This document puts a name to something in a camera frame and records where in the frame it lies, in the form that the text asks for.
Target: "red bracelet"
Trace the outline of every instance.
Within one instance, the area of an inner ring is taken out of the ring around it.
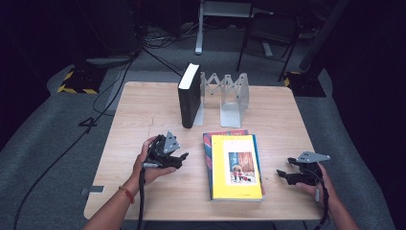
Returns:
[[[124,186],[119,186],[119,189],[125,191],[125,195],[129,198],[131,204],[135,203],[134,195],[128,189],[126,189]]]

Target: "bookend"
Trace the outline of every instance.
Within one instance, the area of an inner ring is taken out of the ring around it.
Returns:
[[[277,170],[278,176],[285,178],[287,184],[294,185],[298,182],[311,186],[317,186],[319,183],[322,185],[324,194],[324,213],[320,223],[314,229],[321,229],[325,224],[328,217],[328,191],[323,180],[323,173],[319,167],[318,162],[329,160],[330,156],[322,155],[319,153],[304,151],[298,158],[287,158],[289,164],[299,166],[300,173],[288,174],[283,171]],[[319,202],[320,198],[319,187],[316,188],[315,199]]]
[[[214,94],[221,91],[220,124],[222,127],[241,127],[241,121],[245,109],[249,104],[249,84],[247,74],[242,73],[236,81],[231,75],[225,75],[220,81],[216,73],[206,80],[202,73],[202,97],[206,92]]]
[[[146,169],[147,168],[167,168],[174,167],[179,169],[182,167],[182,161],[189,155],[185,152],[180,157],[170,156],[176,150],[180,148],[179,143],[176,141],[176,137],[168,131],[167,137],[163,134],[158,135],[152,144],[149,146],[146,160],[142,162],[142,169],[140,171],[140,177],[138,181],[140,189],[140,213],[138,216],[137,229],[142,229],[142,223],[144,218],[144,202],[145,193],[144,185],[146,184]]]

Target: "book cover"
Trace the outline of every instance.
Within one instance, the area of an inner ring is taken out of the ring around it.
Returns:
[[[254,135],[213,135],[213,200],[263,200]]]
[[[200,66],[189,64],[178,84],[178,95],[182,126],[191,128],[201,103]]]
[[[213,199],[213,165],[212,165],[212,136],[213,135],[247,135],[248,130],[230,130],[203,133],[204,151],[206,154],[207,176],[209,179],[210,200]]]

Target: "wooden table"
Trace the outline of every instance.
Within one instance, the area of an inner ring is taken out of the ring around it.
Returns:
[[[287,185],[276,172],[297,172],[286,158],[313,151],[295,99],[286,87],[250,86],[250,103],[242,121],[242,128],[257,135],[265,200],[209,201],[202,134],[230,130],[220,126],[219,100],[219,94],[206,95],[204,125],[185,129],[176,83],[128,82],[93,183],[103,185],[104,192],[90,194],[85,217],[90,219],[128,179],[143,142],[170,130],[181,145],[173,155],[190,154],[177,172],[146,186],[146,220],[319,219],[322,212],[312,197]],[[126,219],[138,219],[139,202],[137,195]]]

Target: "stack of books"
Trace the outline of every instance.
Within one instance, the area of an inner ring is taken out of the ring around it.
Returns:
[[[256,136],[248,130],[203,133],[210,200],[260,201]]]

